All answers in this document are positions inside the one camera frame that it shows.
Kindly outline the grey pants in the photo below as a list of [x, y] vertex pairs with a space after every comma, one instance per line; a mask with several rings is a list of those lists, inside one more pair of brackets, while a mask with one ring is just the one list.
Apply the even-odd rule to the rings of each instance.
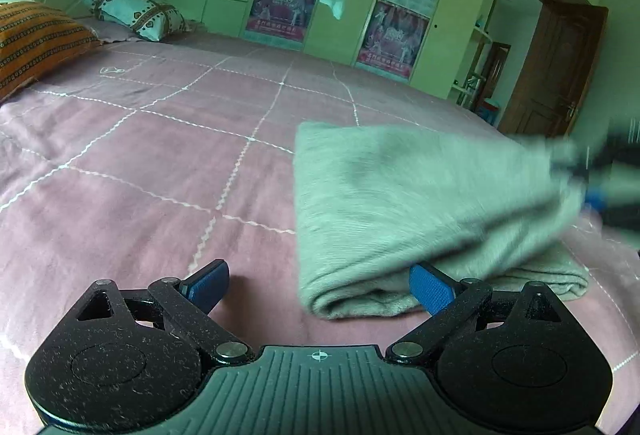
[[566, 139], [480, 137], [401, 125], [299, 126], [294, 154], [298, 297], [323, 319], [418, 305], [412, 267], [497, 290], [588, 290], [562, 244], [585, 201]]

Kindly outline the pink quilted bedspread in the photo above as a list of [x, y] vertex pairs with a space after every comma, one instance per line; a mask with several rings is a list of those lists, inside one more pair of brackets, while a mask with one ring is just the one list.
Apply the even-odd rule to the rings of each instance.
[[209, 34], [103, 46], [2, 104], [3, 433], [40, 429], [28, 360], [101, 278], [140, 289], [224, 259], [231, 289], [213, 316], [253, 346], [385, 346], [420, 325], [300, 307], [292, 158], [305, 121], [497, 137], [423, 92]]

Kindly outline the brown wooden door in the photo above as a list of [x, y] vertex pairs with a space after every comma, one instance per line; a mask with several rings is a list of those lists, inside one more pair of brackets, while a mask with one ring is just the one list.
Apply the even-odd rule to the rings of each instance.
[[542, 7], [499, 132], [544, 137], [570, 132], [599, 60], [607, 20], [604, 7]]

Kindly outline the orange patterned pillow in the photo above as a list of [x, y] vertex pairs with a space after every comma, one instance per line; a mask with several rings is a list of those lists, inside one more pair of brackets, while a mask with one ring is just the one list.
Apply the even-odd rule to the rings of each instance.
[[31, 0], [1, 4], [1, 102], [102, 45], [65, 12]]

